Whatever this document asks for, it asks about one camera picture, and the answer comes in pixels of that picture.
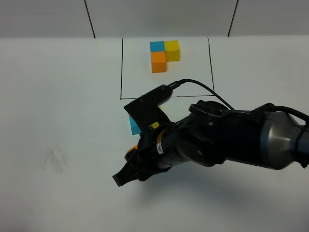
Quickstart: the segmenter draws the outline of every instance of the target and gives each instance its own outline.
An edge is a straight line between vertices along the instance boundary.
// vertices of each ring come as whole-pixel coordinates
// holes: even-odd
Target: cube
[[[165,52],[151,52],[152,73],[166,72]]]
[[[165,55],[167,61],[178,61],[180,60],[180,49],[178,40],[165,41]]]
[[[130,127],[131,127],[132,135],[140,134],[141,131],[140,131],[138,125],[136,124],[136,122],[134,121],[134,119],[130,115],[129,115],[129,120],[130,120]]]
[[[150,42],[150,52],[165,52],[164,41]]]

